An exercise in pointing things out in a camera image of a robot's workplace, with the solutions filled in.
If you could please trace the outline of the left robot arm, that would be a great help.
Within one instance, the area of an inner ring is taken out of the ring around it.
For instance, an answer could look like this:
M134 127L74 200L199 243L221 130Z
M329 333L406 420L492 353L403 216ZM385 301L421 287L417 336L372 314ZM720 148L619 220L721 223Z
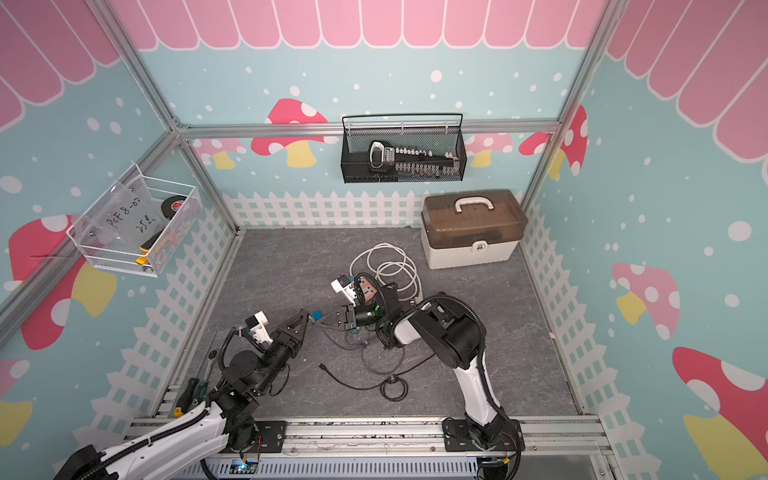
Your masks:
M198 464L206 478L215 477L207 460L221 452L239 457L236 470L256 471L267 441L279 434L276 424L259 423L254 412L273 383L289 373L312 315L301 310L273 333L261 312L232 328L217 354L220 380L203 400L180 417L117 447L92 445L73 453L57 479L169 479Z

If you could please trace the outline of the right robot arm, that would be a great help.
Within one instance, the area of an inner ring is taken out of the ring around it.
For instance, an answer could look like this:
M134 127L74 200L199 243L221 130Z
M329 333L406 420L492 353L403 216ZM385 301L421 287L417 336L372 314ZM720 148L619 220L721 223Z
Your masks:
M408 306L378 292L359 305L323 315L316 324L339 331L369 327L386 349L423 341L453 370L464 398L465 427L454 438L468 438L481 451L503 449L503 458L480 461L478 472L515 477L522 463L523 436L519 422L508 416L493 392L485 360L487 329L468 304L438 293Z

